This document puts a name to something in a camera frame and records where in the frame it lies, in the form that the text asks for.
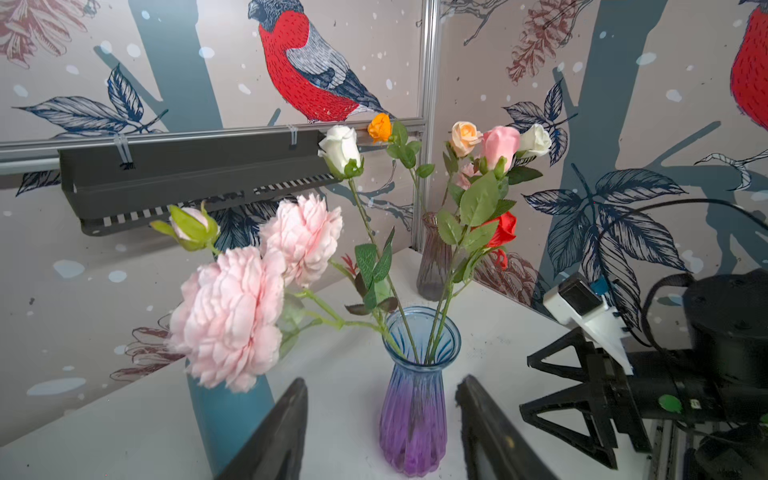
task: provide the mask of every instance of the white rose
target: white rose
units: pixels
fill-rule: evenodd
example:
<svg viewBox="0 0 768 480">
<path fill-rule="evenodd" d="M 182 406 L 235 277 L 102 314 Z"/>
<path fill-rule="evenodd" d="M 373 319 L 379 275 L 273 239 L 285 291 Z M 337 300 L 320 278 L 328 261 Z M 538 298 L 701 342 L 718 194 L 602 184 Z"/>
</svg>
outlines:
<svg viewBox="0 0 768 480">
<path fill-rule="evenodd" d="M 552 146 L 547 131 L 540 124 L 534 124 L 523 135 L 520 135 L 520 147 L 518 151 L 524 157 L 539 157 L 549 153 L 549 147 Z"/>
<path fill-rule="evenodd" d="M 360 167 L 360 152 L 357 150 L 357 132 L 354 128 L 335 125 L 328 130 L 326 137 L 320 141 L 317 154 L 326 159 L 328 168 L 339 177 L 346 178 L 344 170 L 347 164 L 354 162 L 355 168 Z"/>
</svg>

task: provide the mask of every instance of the wallpaper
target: wallpaper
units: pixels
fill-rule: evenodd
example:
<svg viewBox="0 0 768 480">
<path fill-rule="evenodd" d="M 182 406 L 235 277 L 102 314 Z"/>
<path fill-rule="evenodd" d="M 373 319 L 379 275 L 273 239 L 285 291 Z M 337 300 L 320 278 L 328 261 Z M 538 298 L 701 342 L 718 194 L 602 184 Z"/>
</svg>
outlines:
<svg viewBox="0 0 768 480">
<path fill-rule="evenodd" d="M 0 142 L 415 117 L 421 16 L 409 0 L 0 0 Z M 372 226 L 407 247 L 411 179 L 365 156 Z M 60 183 L 0 177 L 0 445 L 178 359 L 168 313 L 212 260 L 148 228 L 85 236 Z M 343 210 L 342 261 L 368 241 L 352 193 L 316 192 Z M 276 206 L 212 212 L 217 247 L 257 243 Z"/>
<path fill-rule="evenodd" d="M 443 0 L 442 20 L 437 135 L 447 140 L 458 120 L 482 131 L 539 123 L 553 142 L 528 165 L 544 176 L 510 189 L 508 269 L 488 263 L 478 280 L 542 312 L 543 292 L 574 272 L 606 280 L 643 339 L 640 307 L 662 276 L 768 267 L 766 236 L 719 205 L 649 210 L 609 228 L 631 208 L 697 197 L 765 219 L 765 2 Z M 433 161 L 442 167 L 439 152 Z M 432 208 L 446 180 L 435 176 Z M 689 345 L 682 292 L 662 289 L 650 310 L 669 348 Z"/>
</svg>

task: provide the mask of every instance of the bird head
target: bird head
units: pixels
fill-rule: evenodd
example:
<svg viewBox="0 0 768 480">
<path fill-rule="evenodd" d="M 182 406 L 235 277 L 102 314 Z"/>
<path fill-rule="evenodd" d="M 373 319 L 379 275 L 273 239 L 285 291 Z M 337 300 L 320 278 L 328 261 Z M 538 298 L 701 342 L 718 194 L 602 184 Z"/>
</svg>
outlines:
<svg viewBox="0 0 768 480">
<path fill-rule="evenodd" d="M 304 13 L 304 7 L 299 0 L 251 0 L 248 4 L 248 18 L 258 21 L 268 32 L 274 30 L 284 12 Z"/>
</svg>

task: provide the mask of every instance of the peach rose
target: peach rose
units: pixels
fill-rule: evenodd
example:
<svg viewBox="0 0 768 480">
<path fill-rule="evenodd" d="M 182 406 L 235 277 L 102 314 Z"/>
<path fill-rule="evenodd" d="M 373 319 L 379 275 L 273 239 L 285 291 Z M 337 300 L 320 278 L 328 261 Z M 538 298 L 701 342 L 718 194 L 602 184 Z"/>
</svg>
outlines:
<svg viewBox="0 0 768 480">
<path fill-rule="evenodd" d="M 319 280 L 328 260 L 339 246 L 343 221 L 341 207 L 328 211 L 326 201 L 315 195 L 299 197 L 299 203 L 283 200 L 275 216 L 261 227 L 261 250 L 282 252 L 285 280 L 307 288 Z"/>
<path fill-rule="evenodd" d="M 457 121 L 451 129 L 451 145 L 456 155 L 466 157 L 474 149 L 475 145 L 482 141 L 478 128 L 468 121 Z"/>
<path fill-rule="evenodd" d="M 262 258 L 256 247 L 233 248 L 181 286 L 184 301 L 171 315 L 167 343 L 187 356 L 187 371 L 200 385 L 226 382 L 233 392 L 247 392 L 275 366 L 285 269 L 279 252 Z"/>
</svg>

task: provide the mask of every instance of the tabletop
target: tabletop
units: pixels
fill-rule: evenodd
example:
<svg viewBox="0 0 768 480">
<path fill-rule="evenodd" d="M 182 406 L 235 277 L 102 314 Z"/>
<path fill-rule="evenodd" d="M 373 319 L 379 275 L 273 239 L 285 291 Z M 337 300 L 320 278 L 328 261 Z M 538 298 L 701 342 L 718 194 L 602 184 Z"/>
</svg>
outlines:
<svg viewBox="0 0 768 480">
<path fill-rule="evenodd" d="M 421 256 L 398 252 L 391 275 L 404 305 L 435 306 L 416 292 Z M 339 281 L 318 292 L 337 312 L 356 296 Z M 561 480 L 640 480 L 647 464 L 626 435 L 617 434 L 619 469 L 605 468 L 559 439 L 523 422 L 519 406 L 575 382 L 530 369 L 526 357 L 568 330 L 540 313 L 477 283 L 457 296 L 449 316 L 462 334 L 462 351 L 443 372 L 448 446 L 428 479 L 466 478 L 457 385 L 474 375 L 515 428 Z M 575 354 L 549 361 L 577 366 Z M 405 478 L 379 448 L 379 414 L 392 360 L 370 329 L 318 326 L 306 330 L 267 378 L 278 399 L 296 377 L 306 380 L 309 420 L 302 478 L 355 480 Z M 576 411 L 542 417 L 588 433 Z M 163 478 L 210 480 L 211 473 L 184 377 L 183 361 L 171 364 L 0 449 L 0 477 Z"/>
</svg>

